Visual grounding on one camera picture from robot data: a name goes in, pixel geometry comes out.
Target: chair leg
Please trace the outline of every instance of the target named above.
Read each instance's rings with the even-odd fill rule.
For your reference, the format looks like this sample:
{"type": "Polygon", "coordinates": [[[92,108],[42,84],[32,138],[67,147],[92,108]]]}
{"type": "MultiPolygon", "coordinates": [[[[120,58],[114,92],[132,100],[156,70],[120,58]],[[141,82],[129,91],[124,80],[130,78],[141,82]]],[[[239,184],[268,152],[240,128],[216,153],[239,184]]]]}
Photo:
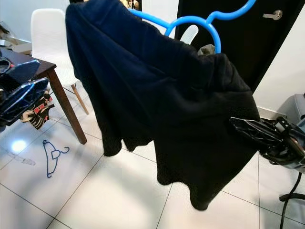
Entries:
{"type": "Polygon", "coordinates": [[[73,91],[74,91],[74,93],[75,93],[75,95],[76,95],[76,97],[77,97],[78,101],[80,101],[81,106],[83,107],[83,109],[85,110],[86,114],[88,115],[88,114],[89,114],[89,112],[88,112],[88,110],[87,110],[87,108],[86,108],[86,106],[85,106],[84,102],[82,101],[82,99],[81,99],[81,97],[80,97],[80,94],[78,94],[78,91],[76,90],[75,85],[74,85],[74,84],[72,84],[72,85],[71,85],[71,87],[72,87],[72,89],[73,89],[73,91]]]}

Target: blue hanger on floor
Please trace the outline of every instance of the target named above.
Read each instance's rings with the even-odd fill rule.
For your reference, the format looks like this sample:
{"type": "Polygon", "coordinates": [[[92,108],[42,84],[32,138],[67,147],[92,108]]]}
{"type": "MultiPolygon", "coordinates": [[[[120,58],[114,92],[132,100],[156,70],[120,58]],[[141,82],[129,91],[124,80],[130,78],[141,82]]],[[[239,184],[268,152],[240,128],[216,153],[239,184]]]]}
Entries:
{"type": "Polygon", "coordinates": [[[166,28],[166,31],[164,34],[165,36],[169,36],[170,33],[172,32],[172,30],[176,26],[184,24],[184,23],[194,23],[194,24],[201,25],[206,30],[208,30],[208,32],[211,34],[211,36],[214,40],[214,44],[215,44],[215,52],[221,53],[220,37],[219,37],[217,30],[212,25],[213,20],[219,19],[219,20],[229,21],[229,20],[238,18],[238,17],[242,16],[243,14],[245,14],[248,10],[250,10],[255,2],[256,2],[256,0],[248,0],[248,2],[242,8],[240,8],[237,11],[231,12],[231,13],[223,13],[223,12],[219,12],[219,11],[214,11],[208,16],[207,19],[203,19],[203,18],[200,18],[197,16],[185,16],[185,17],[180,17],[180,18],[174,20],[172,23],[168,23],[166,21],[161,20],[160,18],[154,17],[148,13],[144,13],[144,12],[141,12],[138,10],[129,9],[129,11],[133,15],[135,15],[139,18],[146,19],[148,21],[154,22],[158,25],[165,27],[166,28]]]}

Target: white wall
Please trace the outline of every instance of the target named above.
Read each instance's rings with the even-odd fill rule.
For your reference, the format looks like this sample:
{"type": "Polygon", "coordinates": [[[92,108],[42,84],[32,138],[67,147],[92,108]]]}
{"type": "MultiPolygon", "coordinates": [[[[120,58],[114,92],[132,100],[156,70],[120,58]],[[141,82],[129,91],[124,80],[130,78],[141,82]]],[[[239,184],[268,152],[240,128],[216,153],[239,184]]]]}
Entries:
{"type": "Polygon", "coordinates": [[[257,106],[286,114],[294,94],[305,93],[305,6],[254,93],[257,106]]]}
{"type": "Polygon", "coordinates": [[[31,15],[40,8],[65,10],[69,0],[0,0],[0,21],[4,21],[22,40],[31,40],[31,15]]]}
{"type": "MultiPolygon", "coordinates": [[[[179,0],[142,0],[143,11],[172,22],[177,18],[179,0]]],[[[69,0],[0,0],[0,21],[4,21],[16,37],[31,40],[31,14],[40,8],[58,8],[65,11],[69,0]]]]}

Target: patterned cloth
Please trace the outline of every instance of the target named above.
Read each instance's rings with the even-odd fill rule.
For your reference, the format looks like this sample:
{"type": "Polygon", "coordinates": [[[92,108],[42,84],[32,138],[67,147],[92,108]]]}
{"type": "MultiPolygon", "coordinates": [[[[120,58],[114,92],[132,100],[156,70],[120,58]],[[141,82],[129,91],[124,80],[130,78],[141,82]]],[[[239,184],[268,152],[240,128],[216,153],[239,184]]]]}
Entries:
{"type": "Polygon", "coordinates": [[[49,92],[50,90],[47,89],[44,92],[43,97],[22,114],[20,120],[23,123],[30,122],[36,129],[39,130],[43,124],[50,119],[49,110],[54,107],[54,105],[50,104],[52,97],[50,96],[49,92]]]}

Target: tile grout line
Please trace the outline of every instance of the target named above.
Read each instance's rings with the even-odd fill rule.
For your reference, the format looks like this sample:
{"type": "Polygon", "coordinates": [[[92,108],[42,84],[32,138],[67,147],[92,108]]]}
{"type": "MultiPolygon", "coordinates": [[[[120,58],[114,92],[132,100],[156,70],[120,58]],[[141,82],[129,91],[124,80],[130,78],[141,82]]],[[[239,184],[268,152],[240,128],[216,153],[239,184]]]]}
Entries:
{"type": "Polygon", "coordinates": [[[87,176],[91,173],[91,171],[93,170],[93,168],[97,165],[97,163],[102,159],[102,157],[104,156],[104,154],[97,160],[97,162],[94,164],[94,166],[90,169],[90,171],[88,172],[88,174],[85,176],[85,178],[81,181],[81,183],[76,187],[75,191],[71,194],[71,196],[67,199],[67,201],[63,204],[62,208],[58,211],[58,213],[55,215],[55,219],[57,221],[59,221],[60,223],[64,224],[65,226],[69,227],[68,225],[66,225],[65,223],[61,222],[60,220],[58,220],[56,217],[58,216],[58,214],[61,212],[61,210],[66,206],[66,204],[68,203],[68,201],[71,199],[71,197],[74,195],[74,193],[77,191],[77,189],[82,185],[82,183],[84,182],[84,180],[87,178],[87,176]]]}
{"type": "MultiPolygon", "coordinates": [[[[265,210],[267,210],[267,211],[270,211],[270,212],[272,212],[272,213],[275,213],[275,214],[277,214],[277,215],[279,215],[279,216],[282,216],[282,215],[279,214],[279,213],[277,213],[277,212],[274,212],[274,211],[271,211],[271,210],[269,210],[269,209],[266,209],[266,208],[261,207],[261,204],[260,204],[260,186],[259,186],[259,184],[260,184],[260,182],[259,182],[259,181],[260,181],[260,179],[259,179],[259,156],[260,156],[260,154],[258,154],[258,157],[257,157],[257,164],[258,164],[258,205],[259,205],[259,211],[258,211],[258,216],[259,216],[259,218],[258,218],[258,223],[259,223],[259,229],[260,229],[260,220],[261,220],[260,213],[261,213],[261,208],[262,208],[262,209],[265,209],[265,210]]],[[[297,223],[300,223],[300,224],[305,225],[305,223],[296,221],[296,220],[291,219],[291,218],[289,218],[289,217],[285,217],[285,218],[290,219],[290,220],[292,220],[292,221],[294,221],[294,222],[297,222],[297,223]]]]}
{"type": "MultiPolygon", "coordinates": [[[[65,123],[61,123],[61,122],[59,122],[59,121],[57,121],[59,124],[63,124],[63,125],[65,125],[65,126],[67,126],[67,127],[70,127],[70,128],[72,128],[70,125],[67,125],[67,124],[65,124],[65,123]]],[[[96,139],[99,139],[99,140],[102,140],[101,138],[98,138],[98,137],[96,137],[96,136],[93,136],[93,135],[91,135],[91,134],[88,134],[88,133],[86,133],[86,132],[84,132],[85,134],[87,134],[87,135],[90,135],[91,137],[95,137],[96,139]]]]}
{"type": "Polygon", "coordinates": [[[51,120],[53,120],[53,121],[55,121],[55,122],[58,122],[59,123],[59,120],[61,120],[64,116],[66,116],[66,114],[65,113],[63,113],[63,115],[58,119],[58,120],[55,120],[55,119],[52,119],[51,117],[50,117],[50,119],[51,120]]]}
{"type": "Polygon", "coordinates": [[[245,200],[245,199],[242,199],[242,198],[240,198],[240,197],[237,197],[237,196],[235,196],[235,195],[233,195],[233,194],[231,194],[231,193],[228,193],[228,192],[225,192],[225,191],[222,191],[222,192],[224,192],[224,193],[226,193],[226,194],[229,194],[229,195],[231,195],[231,196],[233,196],[233,197],[236,197],[236,198],[238,198],[238,199],[241,199],[241,200],[243,200],[243,201],[245,201],[245,202],[248,202],[249,204],[253,204],[253,205],[255,205],[255,206],[258,206],[257,204],[254,204],[254,203],[252,203],[252,202],[250,202],[250,201],[248,201],[248,200],[245,200]]]}
{"type": "MultiPolygon", "coordinates": [[[[266,208],[263,208],[263,207],[260,207],[260,208],[262,208],[262,209],[264,209],[264,210],[267,210],[267,211],[270,211],[270,212],[272,212],[272,213],[275,213],[275,214],[277,214],[277,215],[279,215],[279,216],[282,216],[281,214],[279,214],[279,213],[277,213],[277,212],[274,212],[274,211],[271,211],[271,210],[269,210],[269,209],[266,209],[266,208]]],[[[285,217],[285,218],[286,218],[286,219],[290,219],[290,220],[292,220],[292,221],[294,221],[294,222],[296,222],[296,223],[300,223],[300,224],[305,225],[305,223],[296,221],[295,219],[292,219],[292,218],[289,218],[289,217],[285,217]]]]}
{"type": "Polygon", "coordinates": [[[259,190],[259,156],[260,154],[257,154],[257,173],[258,173],[258,229],[261,228],[261,198],[260,198],[260,190],[259,190]]]}
{"type": "Polygon", "coordinates": [[[170,188],[170,190],[169,190],[169,192],[168,192],[168,195],[167,195],[166,201],[165,201],[165,203],[164,203],[164,206],[163,206],[163,209],[162,209],[162,212],[161,212],[161,215],[160,215],[160,218],[159,218],[159,221],[158,221],[158,224],[157,224],[156,229],[158,229],[158,226],[159,226],[159,223],[160,223],[160,220],[161,220],[163,211],[164,211],[164,209],[165,209],[165,205],[166,205],[167,199],[168,199],[168,197],[170,196],[170,192],[171,192],[171,190],[172,190],[172,186],[173,186],[173,183],[172,183],[171,188],[170,188]]]}
{"type": "Polygon", "coordinates": [[[29,204],[31,204],[32,206],[36,207],[37,209],[39,209],[40,211],[44,212],[45,214],[47,214],[48,216],[52,217],[54,219],[53,216],[51,216],[49,213],[45,212],[44,210],[42,210],[41,208],[39,208],[38,206],[32,204],[31,202],[29,202],[28,200],[26,200],[25,198],[23,198],[22,196],[20,196],[19,194],[17,194],[16,192],[14,192],[13,190],[11,190],[10,188],[6,187],[4,184],[0,184],[3,187],[5,187],[7,190],[9,190],[10,192],[14,193],[16,196],[20,197],[21,199],[23,199],[24,201],[28,202],[29,204]]]}
{"type": "MultiPolygon", "coordinates": [[[[43,131],[40,135],[38,135],[37,136],[37,138],[35,138],[33,141],[31,141],[31,143],[27,146],[27,147],[25,147],[23,150],[21,150],[19,153],[17,153],[16,155],[19,155],[19,154],[21,154],[21,153],[23,153],[28,147],[30,147],[32,144],[33,144],[33,142],[35,142],[39,137],[41,137],[44,133],[46,133],[48,130],[50,130],[57,122],[55,121],[55,120],[53,120],[55,123],[53,124],[53,125],[51,125],[49,128],[47,128],[45,131],[43,131]]],[[[12,162],[12,160],[14,160],[13,158],[8,162],[8,163],[6,163],[5,164],[5,166],[7,166],[10,162],[12,162]]]]}
{"type": "MultiPolygon", "coordinates": [[[[54,218],[53,220],[52,220],[52,222],[53,221],[58,221],[58,222],[60,222],[58,219],[56,219],[56,218],[54,218]]],[[[69,227],[68,225],[66,225],[66,224],[64,224],[63,222],[60,222],[61,224],[63,224],[63,225],[65,225],[66,227],[68,227],[68,228],[70,228],[70,229],[73,229],[73,228],[71,228],[71,227],[69,227]]]]}
{"type": "Polygon", "coordinates": [[[136,154],[136,153],[134,153],[134,152],[132,152],[132,151],[129,151],[129,150],[127,150],[127,149],[123,149],[123,150],[125,150],[125,151],[127,151],[127,152],[129,152],[129,153],[135,154],[135,155],[137,155],[137,156],[140,156],[140,157],[142,157],[142,158],[144,158],[144,159],[146,159],[146,160],[149,160],[149,161],[153,162],[154,164],[157,164],[155,161],[153,161],[153,160],[151,160],[151,159],[148,159],[148,158],[146,158],[146,157],[144,157],[144,156],[138,155],[138,154],[136,154]]]}

